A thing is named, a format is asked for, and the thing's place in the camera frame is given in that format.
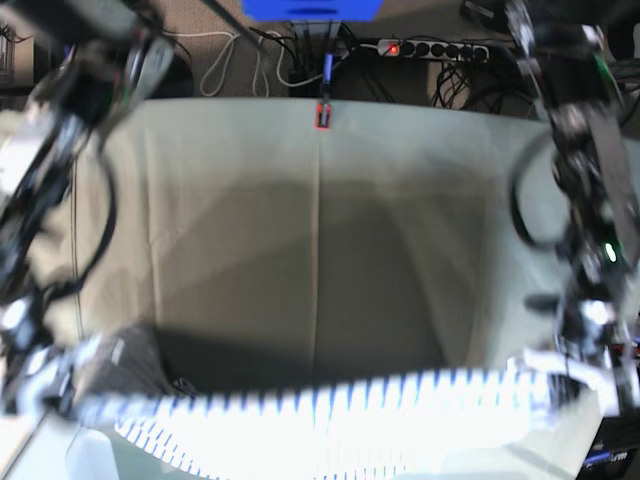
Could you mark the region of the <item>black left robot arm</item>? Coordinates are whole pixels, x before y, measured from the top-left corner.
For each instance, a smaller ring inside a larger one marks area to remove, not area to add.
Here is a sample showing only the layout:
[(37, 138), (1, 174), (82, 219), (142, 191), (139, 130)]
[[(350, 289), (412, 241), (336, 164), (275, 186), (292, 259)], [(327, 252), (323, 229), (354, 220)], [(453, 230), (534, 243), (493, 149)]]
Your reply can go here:
[(638, 10), (635, 1), (510, 1), (505, 7), (518, 67), (550, 125), (552, 173), (568, 203), (561, 236), (534, 237), (519, 210), (526, 160), (517, 162), (509, 192), (516, 232), (569, 267), (560, 294), (528, 300), (553, 311), (554, 351), (524, 353), (520, 361), (593, 390), (607, 416), (639, 408), (632, 333), (639, 312), (639, 198), (620, 126), (622, 93), (606, 55), (606, 29)]

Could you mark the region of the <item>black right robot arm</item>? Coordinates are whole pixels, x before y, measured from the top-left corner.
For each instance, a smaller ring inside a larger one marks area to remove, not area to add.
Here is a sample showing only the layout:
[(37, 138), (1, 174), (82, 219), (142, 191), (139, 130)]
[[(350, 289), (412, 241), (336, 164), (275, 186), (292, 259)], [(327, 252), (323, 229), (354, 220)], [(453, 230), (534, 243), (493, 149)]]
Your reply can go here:
[(64, 201), (87, 143), (94, 140), (102, 150), (117, 126), (153, 95), (174, 47), (147, 1), (4, 1), (1, 17), (69, 50), (33, 88), (22, 124), (1, 147), (1, 338), (27, 352), (52, 343), (47, 308), (82, 289), (111, 242), (118, 205), (114, 174), (103, 157), (96, 159), (108, 212), (84, 270), (41, 286), (30, 268), (31, 244)]

